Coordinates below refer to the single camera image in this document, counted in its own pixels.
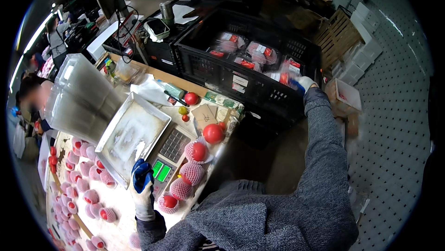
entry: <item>gray sweater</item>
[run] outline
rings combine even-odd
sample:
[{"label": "gray sweater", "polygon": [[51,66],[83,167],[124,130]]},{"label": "gray sweater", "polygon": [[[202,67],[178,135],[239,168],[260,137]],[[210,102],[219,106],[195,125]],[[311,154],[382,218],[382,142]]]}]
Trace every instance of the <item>gray sweater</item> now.
[{"label": "gray sweater", "polygon": [[207,237],[227,251],[348,250],[358,229],[348,198],[346,151],[319,88],[304,96],[309,145],[306,170],[291,195],[266,195],[240,180],[210,194],[165,233],[164,218],[137,220],[142,250],[196,251]]}]

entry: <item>digital scale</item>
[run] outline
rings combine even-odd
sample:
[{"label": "digital scale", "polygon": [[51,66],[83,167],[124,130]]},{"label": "digital scale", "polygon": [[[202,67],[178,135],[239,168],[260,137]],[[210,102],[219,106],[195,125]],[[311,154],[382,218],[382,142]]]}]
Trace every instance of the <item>digital scale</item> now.
[{"label": "digital scale", "polygon": [[130,93],[107,126],[96,147],[96,154],[111,176],[125,189],[138,159],[153,169],[155,201],[176,179],[186,159],[185,146],[196,136],[171,122],[171,117]]}]

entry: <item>metal tray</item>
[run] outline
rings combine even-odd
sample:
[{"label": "metal tray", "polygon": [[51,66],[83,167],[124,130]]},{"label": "metal tray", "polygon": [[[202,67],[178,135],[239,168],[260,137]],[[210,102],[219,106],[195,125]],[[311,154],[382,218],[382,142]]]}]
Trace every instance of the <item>metal tray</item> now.
[{"label": "metal tray", "polygon": [[171,117],[130,93],[116,112],[96,147],[96,154],[111,176],[125,189],[138,159],[146,159]]}]

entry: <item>workbench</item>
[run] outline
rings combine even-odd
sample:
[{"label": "workbench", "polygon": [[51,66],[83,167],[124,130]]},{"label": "workbench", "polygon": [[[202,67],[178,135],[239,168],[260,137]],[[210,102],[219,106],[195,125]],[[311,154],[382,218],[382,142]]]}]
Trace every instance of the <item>workbench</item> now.
[{"label": "workbench", "polygon": [[[118,56],[112,55],[113,60],[117,60]],[[171,82],[178,87],[181,87],[187,91],[193,91],[200,96],[200,102],[197,105],[188,107],[189,111],[197,108],[200,105],[208,104],[213,106],[218,106],[218,110],[227,110],[226,107],[222,105],[216,104],[214,100],[205,99],[204,96],[207,94],[207,89],[200,87],[194,83],[185,81],[176,76],[169,75],[167,73],[161,72],[159,70],[153,69],[147,65],[143,65],[146,68],[147,73],[151,73],[155,76],[155,78],[162,79],[165,82]],[[167,107],[160,106],[154,104],[161,111],[166,113],[172,118],[172,122],[179,125],[181,128],[185,129],[187,132],[196,135],[195,126],[193,125],[193,114],[189,112],[190,120],[184,122],[181,120],[182,115],[178,113],[178,107]],[[158,209],[158,204],[154,204],[154,209],[159,211],[160,214],[164,216],[165,225],[167,230],[174,226],[177,222],[183,220],[186,215],[192,209],[192,206],[196,204],[197,199],[199,198],[201,192],[203,191],[209,177],[211,176],[215,164],[218,162],[220,157],[222,156],[226,144],[231,137],[234,128],[237,126],[239,121],[243,116],[243,108],[242,104],[239,104],[237,109],[230,109],[230,116],[227,117],[227,129],[226,129],[226,137],[220,144],[213,145],[209,148],[210,154],[214,155],[214,159],[207,163],[204,169],[207,169],[206,174],[204,175],[202,181],[197,186],[194,186],[194,195],[186,199],[185,201],[180,201],[180,209],[172,214],[166,214]],[[57,171],[55,174],[50,174],[47,176],[47,196],[46,196],[46,207],[47,207],[47,221],[48,227],[51,229],[51,232],[57,232],[59,238],[66,242],[63,232],[60,230],[58,223],[53,218],[53,195],[60,195],[60,185],[65,181],[64,171],[66,169],[65,162],[67,160],[68,152],[73,149],[71,143],[72,136],[59,132],[55,141],[55,147],[57,150]],[[88,161],[87,158],[81,157],[79,163],[76,165],[76,170],[80,171],[79,165],[82,161]],[[130,190],[125,190],[125,188],[117,185],[115,188],[108,188],[101,181],[93,181],[89,177],[82,177],[86,181],[89,182],[90,189],[94,189],[97,191],[99,195],[99,203],[103,205],[103,207],[110,207],[114,210],[117,216],[117,221],[114,223],[107,223],[106,221],[99,219],[91,219],[85,213],[86,202],[82,199],[82,193],[78,193],[79,196],[75,198],[73,201],[78,207],[78,213],[73,215],[74,219],[79,223],[81,229],[79,231],[80,238],[76,240],[84,250],[87,250],[85,240],[90,239],[91,236],[95,235],[103,239],[105,242],[105,247],[108,250],[133,250],[129,246],[129,237],[133,232],[136,232],[136,220],[135,220],[135,208],[134,203],[131,197]],[[55,181],[58,185],[59,192],[52,192],[49,184],[50,181]]]}]

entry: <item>green digital display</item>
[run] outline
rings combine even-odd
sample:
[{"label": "green digital display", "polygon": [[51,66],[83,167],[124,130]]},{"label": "green digital display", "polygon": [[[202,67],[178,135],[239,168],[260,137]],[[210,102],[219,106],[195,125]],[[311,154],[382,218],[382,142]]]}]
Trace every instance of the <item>green digital display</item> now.
[{"label": "green digital display", "polygon": [[162,168],[162,166],[164,166],[164,164],[162,162],[160,162],[159,160],[154,164],[154,166],[153,166],[153,178],[158,176],[159,170]]},{"label": "green digital display", "polygon": [[167,165],[165,165],[161,172],[159,173],[159,176],[156,178],[160,182],[164,182],[165,178],[167,177],[168,173],[170,173],[171,168]]}]

